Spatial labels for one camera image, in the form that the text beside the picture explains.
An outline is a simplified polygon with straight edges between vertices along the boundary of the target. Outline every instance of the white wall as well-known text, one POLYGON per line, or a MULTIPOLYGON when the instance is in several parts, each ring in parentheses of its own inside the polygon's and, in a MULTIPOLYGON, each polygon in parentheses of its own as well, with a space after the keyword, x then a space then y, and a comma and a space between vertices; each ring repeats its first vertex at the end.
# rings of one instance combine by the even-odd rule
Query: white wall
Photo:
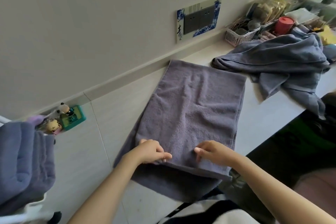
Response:
MULTIPOLYGON (((27 115, 180 47, 175 11, 200 1, 0 0, 0 115, 27 115)), ((217 29, 249 1, 222 0, 217 29)))

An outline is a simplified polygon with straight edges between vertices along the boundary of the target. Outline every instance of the right hand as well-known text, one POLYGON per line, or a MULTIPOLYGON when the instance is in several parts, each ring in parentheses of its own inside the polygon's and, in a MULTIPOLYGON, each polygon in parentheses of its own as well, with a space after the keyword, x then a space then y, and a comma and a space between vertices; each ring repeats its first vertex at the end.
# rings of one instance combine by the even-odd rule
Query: right hand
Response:
POLYGON ((216 141, 203 141, 196 146, 194 151, 198 162, 204 158, 220 166, 233 167, 242 157, 239 153, 216 141))

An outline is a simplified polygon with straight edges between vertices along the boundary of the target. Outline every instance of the folded towel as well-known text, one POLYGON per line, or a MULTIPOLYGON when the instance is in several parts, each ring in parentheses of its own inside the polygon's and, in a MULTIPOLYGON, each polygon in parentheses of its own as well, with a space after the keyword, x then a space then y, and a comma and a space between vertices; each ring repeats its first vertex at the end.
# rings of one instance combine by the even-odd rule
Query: folded towel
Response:
POLYGON ((32 178, 34 126, 9 122, 0 127, 0 205, 23 192, 32 178))
POLYGON ((132 179, 179 201, 199 199, 228 179, 229 168, 197 163, 194 148, 204 140, 234 148, 245 81, 240 74, 172 60, 114 166, 142 138, 157 140, 173 158, 140 165, 132 179))
POLYGON ((252 81, 259 83, 264 99, 282 87, 299 104, 324 118, 325 105, 315 90, 321 73, 329 69, 329 62, 317 34, 296 35, 240 44, 228 54, 214 58, 211 65, 250 74, 252 81))
MULTIPOLYGON (((18 128, 25 125, 26 122, 10 122, 1 128, 9 126, 10 128, 15 129, 11 134, 11 138, 14 139, 14 136, 17 136, 17 132, 20 131, 18 128)), ((28 203, 40 200, 44 193, 47 192, 55 183, 53 153, 54 136, 44 135, 41 131, 34 131, 34 127, 32 131, 33 133, 29 134, 29 138, 26 138, 28 140, 31 140, 32 138, 31 141, 33 142, 33 146, 31 149, 26 148, 26 151, 31 151, 31 158, 27 159, 29 165, 25 166, 30 171, 31 179, 29 179, 24 190, 21 190, 20 193, 17 193, 15 196, 0 205, 0 216, 12 214, 28 203)), ((9 140, 9 137, 0 137, 0 141, 6 140, 9 140)), ((0 191, 5 192, 5 189, 6 188, 1 187, 0 191)))

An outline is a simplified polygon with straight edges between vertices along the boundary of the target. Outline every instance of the plastic basket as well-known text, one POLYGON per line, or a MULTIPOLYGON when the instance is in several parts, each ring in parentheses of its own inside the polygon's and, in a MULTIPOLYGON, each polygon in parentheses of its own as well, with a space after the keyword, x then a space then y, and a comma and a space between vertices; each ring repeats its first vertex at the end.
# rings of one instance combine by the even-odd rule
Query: plastic basket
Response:
POLYGON ((237 33, 233 32, 231 29, 226 28, 225 31, 225 40, 232 44, 234 47, 237 45, 243 43, 243 42, 249 42, 252 41, 255 33, 260 30, 259 28, 256 28, 254 31, 247 32, 245 35, 238 35, 237 33))

